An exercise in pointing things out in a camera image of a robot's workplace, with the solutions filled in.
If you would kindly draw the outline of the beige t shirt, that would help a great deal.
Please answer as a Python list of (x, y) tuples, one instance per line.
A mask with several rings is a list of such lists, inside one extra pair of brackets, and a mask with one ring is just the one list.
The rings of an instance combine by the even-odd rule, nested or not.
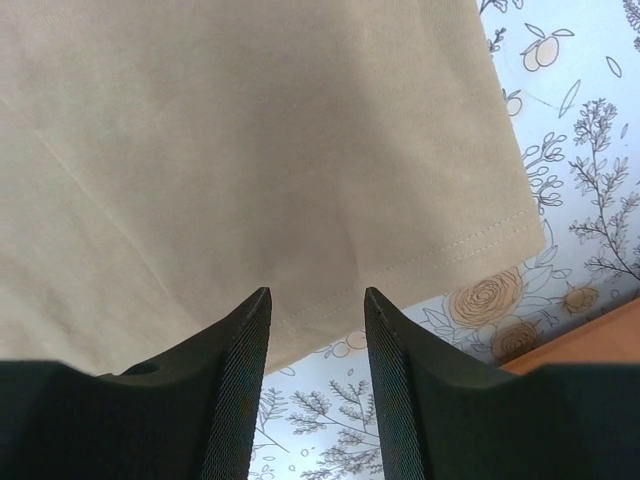
[(115, 372), (270, 289), (269, 370), (545, 238), (472, 1), (5, 1), (1, 355)]

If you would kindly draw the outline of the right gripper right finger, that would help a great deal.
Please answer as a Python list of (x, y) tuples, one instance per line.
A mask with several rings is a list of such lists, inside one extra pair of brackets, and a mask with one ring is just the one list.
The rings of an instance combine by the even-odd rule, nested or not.
[(364, 317), (386, 478), (638, 477), (637, 365), (510, 373), (420, 327), (375, 288)]

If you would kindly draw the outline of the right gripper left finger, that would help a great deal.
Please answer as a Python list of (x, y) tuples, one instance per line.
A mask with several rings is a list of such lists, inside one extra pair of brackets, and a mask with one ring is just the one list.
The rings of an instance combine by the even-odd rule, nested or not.
[(1, 365), (5, 479), (244, 479), (272, 300), (260, 288), (222, 320), (119, 375), (57, 361)]

